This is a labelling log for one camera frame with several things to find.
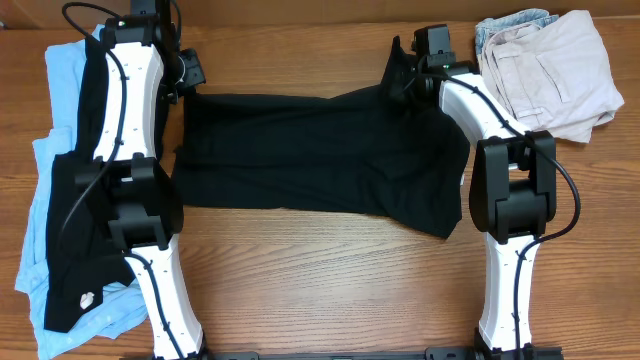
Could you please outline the black t-shirt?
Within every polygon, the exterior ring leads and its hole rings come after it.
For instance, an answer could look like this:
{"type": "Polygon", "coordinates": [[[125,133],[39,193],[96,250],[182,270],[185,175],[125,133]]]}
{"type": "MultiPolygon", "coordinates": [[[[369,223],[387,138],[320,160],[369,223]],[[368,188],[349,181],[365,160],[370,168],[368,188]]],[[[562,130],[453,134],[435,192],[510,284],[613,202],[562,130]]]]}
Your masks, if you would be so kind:
{"type": "Polygon", "coordinates": [[[413,62],[394,41],[378,85],[336,97],[188,96],[172,172],[183,202],[386,216],[448,237],[470,145],[413,93],[413,62]]]}

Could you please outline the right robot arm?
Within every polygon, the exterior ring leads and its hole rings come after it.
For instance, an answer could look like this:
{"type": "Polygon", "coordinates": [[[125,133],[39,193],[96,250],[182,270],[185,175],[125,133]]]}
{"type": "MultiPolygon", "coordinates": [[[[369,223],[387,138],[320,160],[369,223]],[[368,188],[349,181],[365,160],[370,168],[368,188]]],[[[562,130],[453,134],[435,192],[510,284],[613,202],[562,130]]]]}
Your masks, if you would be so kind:
{"type": "Polygon", "coordinates": [[[537,347],[529,325],[538,238],[556,211],[555,140],[531,132],[492,96],[469,61],[459,62],[446,25],[415,31],[417,61],[406,85],[434,101],[475,148],[469,211],[483,234],[486,280],[474,345],[434,348],[430,359],[560,359],[560,348],[537,347]]]}

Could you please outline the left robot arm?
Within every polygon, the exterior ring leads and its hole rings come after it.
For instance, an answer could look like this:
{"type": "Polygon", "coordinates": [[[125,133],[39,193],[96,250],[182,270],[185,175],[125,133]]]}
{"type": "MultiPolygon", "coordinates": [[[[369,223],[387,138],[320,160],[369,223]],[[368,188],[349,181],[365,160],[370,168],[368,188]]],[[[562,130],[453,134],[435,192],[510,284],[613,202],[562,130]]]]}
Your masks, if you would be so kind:
{"type": "Polygon", "coordinates": [[[204,359],[206,339],[191,307],[179,256],[183,204],[156,155],[160,110],[204,83],[192,49],[180,48],[174,1],[134,1],[110,13],[98,38],[105,50],[104,122],[78,198],[119,249],[140,286],[155,359],[204,359]]]}

